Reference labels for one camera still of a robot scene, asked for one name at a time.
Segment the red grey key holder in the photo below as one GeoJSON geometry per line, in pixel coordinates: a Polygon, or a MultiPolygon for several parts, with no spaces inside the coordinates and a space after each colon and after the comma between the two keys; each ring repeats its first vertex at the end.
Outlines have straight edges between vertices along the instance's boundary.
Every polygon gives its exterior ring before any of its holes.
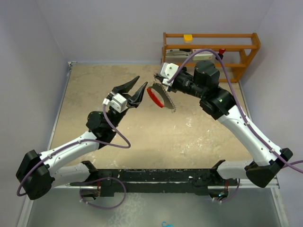
{"type": "Polygon", "coordinates": [[[150,99],[160,108],[170,109],[172,113],[176,111],[175,105],[167,94],[166,90],[159,83],[153,83],[146,89],[150,99]]]}

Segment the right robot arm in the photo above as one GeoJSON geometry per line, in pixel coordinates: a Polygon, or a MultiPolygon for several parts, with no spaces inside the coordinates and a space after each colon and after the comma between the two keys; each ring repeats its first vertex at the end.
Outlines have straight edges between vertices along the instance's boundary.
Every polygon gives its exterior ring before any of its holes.
{"type": "Polygon", "coordinates": [[[251,154],[249,161],[222,161],[211,172],[216,185],[227,179],[248,179],[258,187],[265,188],[285,163],[293,156],[288,148],[280,148],[269,142],[257,126],[243,112],[236,96],[219,86],[220,72],[210,61],[199,61],[194,74],[187,73],[174,63],[163,63],[154,75],[157,86],[168,100],[168,92],[182,92],[199,98],[199,105],[212,118],[225,126],[251,154]]]}

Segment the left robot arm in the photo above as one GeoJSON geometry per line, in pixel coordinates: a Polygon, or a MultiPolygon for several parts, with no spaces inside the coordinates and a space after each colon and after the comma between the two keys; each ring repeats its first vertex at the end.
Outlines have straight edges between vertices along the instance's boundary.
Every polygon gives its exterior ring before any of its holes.
{"type": "Polygon", "coordinates": [[[137,108],[143,100],[147,83],[143,83],[133,96],[129,91],[138,81],[139,76],[114,87],[103,100],[102,111],[88,114],[88,130],[78,138],[52,150],[41,153],[27,152],[16,172],[19,181],[17,196],[28,196],[36,200],[44,196],[63,178],[63,167],[87,154],[105,146],[128,149],[130,141],[118,129],[118,125],[131,108],[137,108]]]}

